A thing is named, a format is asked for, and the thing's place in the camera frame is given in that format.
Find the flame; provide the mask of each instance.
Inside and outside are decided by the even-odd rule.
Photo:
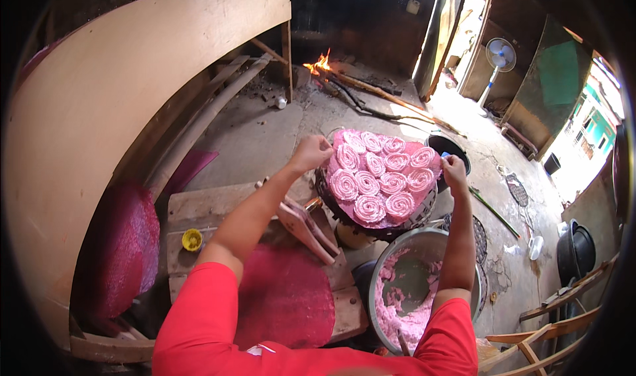
[[[329,48],[329,50],[327,50],[327,55],[323,56],[322,53],[320,54],[320,58],[318,59],[318,62],[315,62],[313,64],[303,64],[303,66],[307,67],[309,69],[309,71],[311,71],[312,74],[314,75],[320,75],[320,72],[318,72],[318,68],[322,68],[323,70],[327,70],[330,71],[330,67],[329,67],[329,53],[331,51],[331,48]]]

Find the pink rice dough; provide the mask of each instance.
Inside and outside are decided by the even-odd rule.
[[[356,137],[357,139],[360,139],[360,142],[362,142],[362,144],[366,147],[366,149],[378,150],[377,149],[378,143],[382,143],[382,149],[380,149],[377,152],[368,151],[366,153],[358,153],[352,147],[352,145],[349,144],[351,142],[358,143],[358,141],[354,137]],[[367,171],[373,174],[378,180],[378,182],[380,182],[380,177],[383,174],[388,173],[384,165],[384,158],[386,158],[388,154],[399,152],[399,153],[406,154],[409,157],[412,157],[413,154],[418,151],[421,153],[426,152],[430,154],[427,150],[422,151],[423,148],[427,148],[427,147],[424,146],[421,142],[403,141],[399,137],[391,137],[391,136],[375,134],[370,132],[361,132],[354,129],[342,129],[340,131],[337,131],[334,135],[333,146],[334,146],[334,149],[336,149],[336,151],[334,155],[331,157],[331,159],[329,160],[329,164],[327,167],[327,174],[326,174],[327,182],[329,183],[328,185],[332,193],[334,193],[334,188],[332,184],[335,183],[337,180],[333,181],[331,177],[339,169],[348,169],[354,173],[356,171]],[[389,147],[389,150],[391,152],[386,152],[385,147]],[[433,159],[430,161],[428,166],[428,169],[430,169],[431,172],[433,172],[431,187],[433,182],[437,180],[441,174],[440,155],[437,154],[435,151],[433,151],[433,153],[434,153]],[[369,166],[367,165],[368,158],[374,161],[375,167],[369,168]],[[410,173],[418,169],[421,169],[421,168],[413,167],[410,165],[410,162],[409,162],[399,173],[403,174],[406,177]],[[382,203],[382,207],[386,209],[386,200],[389,196],[401,191],[408,192],[413,196],[413,202],[414,202],[413,211],[415,211],[422,204],[422,201],[425,199],[425,197],[427,197],[429,190],[430,189],[427,188],[427,189],[422,189],[421,191],[411,191],[409,187],[406,186],[398,191],[387,193],[386,191],[382,190],[382,184],[380,184],[380,191],[377,194],[375,194],[375,197],[377,197],[380,200],[380,202]],[[337,195],[334,195],[334,196],[340,208],[343,211],[345,211],[345,213],[353,221],[355,221],[357,224],[363,227],[366,227],[368,229],[385,229],[387,227],[395,227],[402,224],[405,220],[408,219],[409,216],[411,216],[409,214],[406,218],[395,219],[391,215],[387,214],[378,221],[374,221],[374,222],[365,221],[359,218],[355,214],[354,206],[355,206],[355,199],[357,197],[344,200],[339,198]]]
[[[436,261],[429,265],[431,275],[426,281],[430,290],[422,304],[405,316],[398,316],[397,313],[402,311],[402,301],[405,299],[404,293],[401,289],[392,286],[385,300],[382,297],[382,291],[386,280],[393,281],[395,279],[394,267],[400,256],[408,252],[409,249],[402,249],[386,258],[378,273],[378,279],[375,281],[374,302],[378,325],[386,338],[396,347],[399,347],[397,329],[401,328],[409,350],[413,351],[422,338],[431,317],[431,308],[438,289],[439,271],[442,262]]]

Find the electric fan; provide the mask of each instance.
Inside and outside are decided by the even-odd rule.
[[[488,97],[490,88],[495,82],[495,78],[497,78],[497,74],[506,73],[512,70],[514,68],[514,63],[516,63],[516,54],[514,53],[513,45],[504,38],[492,38],[489,40],[488,45],[486,45],[486,58],[495,70],[492,72],[490,82],[481,94],[477,103],[479,104],[479,107],[482,108],[486,102],[486,97]]]

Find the concrete floor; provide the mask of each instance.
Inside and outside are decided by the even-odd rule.
[[[417,101],[410,81],[383,77],[362,65],[344,64],[343,68],[357,77],[380,81],[392,78],[403,90],[403,98]],[[261,98],[261,93],[267,94],[267,102]],[[334,130],[346,127],[424,141],[431,129],[437,128],[419,121],[394,124],[360,116],[341,100],[323,93],[314,83],[297,90],[296,100],[284,110],[271,108],[275,94],[282,94],[282,87],[258,77],[221,111],[207,133],[195,144],[195,148],[219,151],[220,155],[185,190],[247,183],[271,175],[287,162],[298,141],[306,134],[330,135]],[[370,94],[358,94],[367,105],[379,111],[405,113],[406,109],[388,101]],[[440,86],[427,106],[435,116],[468,136],[465,139],[444,130],[436,133],[449,137],[465,149],[472,167],[468,175],[469,184],[478,188],[481,195],[522,235],[522,239],[515,238],[485,206],[473,200],[473,214],[482,222],[488,237],[488,255],[483,264],[488,294],[497,292],[497,301],[491,303],[487,300],[475,322],[475,334],[484,337],[493,333],[535,330],[547,322],[547,316],[524,321],[523,324],[518,318],[521,312],[538,307],[560,285],[556,227],[561,222],[562,207],[558,193],[542,166],[535,161],[527,161],[490,119],[480,117],[475,112],[477,105],[473,101]],[[497,165],[515,172],[529,194],[529,215],[537,234],[545,239],[541,255],[534,264],[527,256],[529,230],[520,218],[518,205],[504,177],[497,171]],[[450,212],[452,207],[453,199],[446,190],[437,198],[432,219]],[[347,251],[348,264],[355,267],[377,258],[385,246],[385,242],[378,241],[363,250]],[[494,368],[493,372],[511,368],[513,363],[517,366],[527,364],[520,356]]]

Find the yellow lid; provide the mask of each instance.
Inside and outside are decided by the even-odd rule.
[[[201,236],[201,232],[197,229],[189,229],[188,231],[183,233],[181,237],[181,244],[187,251],[195,252],[198,251],[203,242],[203,237]]]

